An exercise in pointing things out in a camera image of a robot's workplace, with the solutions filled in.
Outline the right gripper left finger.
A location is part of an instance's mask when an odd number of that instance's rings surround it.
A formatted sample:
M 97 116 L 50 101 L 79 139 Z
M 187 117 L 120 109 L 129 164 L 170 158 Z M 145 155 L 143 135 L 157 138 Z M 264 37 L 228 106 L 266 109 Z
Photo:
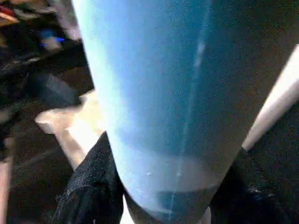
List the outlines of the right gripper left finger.
M 123 185 L 104 132 L 73 172 L 59 198 L 54 224 L 118 224 L 123 214 Z

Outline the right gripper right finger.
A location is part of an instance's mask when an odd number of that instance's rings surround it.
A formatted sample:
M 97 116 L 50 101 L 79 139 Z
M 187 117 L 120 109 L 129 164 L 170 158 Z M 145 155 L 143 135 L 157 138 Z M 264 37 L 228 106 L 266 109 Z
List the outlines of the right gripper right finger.
M 213 224 L 297 224 L 262 171 L 244 149 L 240 150 L 210 204 Z

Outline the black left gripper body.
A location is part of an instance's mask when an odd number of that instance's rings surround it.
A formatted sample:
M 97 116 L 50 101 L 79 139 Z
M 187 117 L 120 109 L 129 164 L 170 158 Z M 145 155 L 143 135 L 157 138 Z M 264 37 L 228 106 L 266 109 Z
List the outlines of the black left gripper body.
M 0 46 L 0 104 L 18 104 L 26 97 L 44 98 L 47 77 L 37 64 L 42 59 L 40 44 Z

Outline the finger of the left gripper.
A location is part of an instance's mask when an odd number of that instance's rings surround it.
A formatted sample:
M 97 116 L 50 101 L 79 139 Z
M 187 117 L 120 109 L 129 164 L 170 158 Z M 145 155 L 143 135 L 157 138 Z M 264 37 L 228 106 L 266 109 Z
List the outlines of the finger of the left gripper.
M 77 91 L 52 74 L 30 75 L 30 95 L 50 109 L 81 105 Z

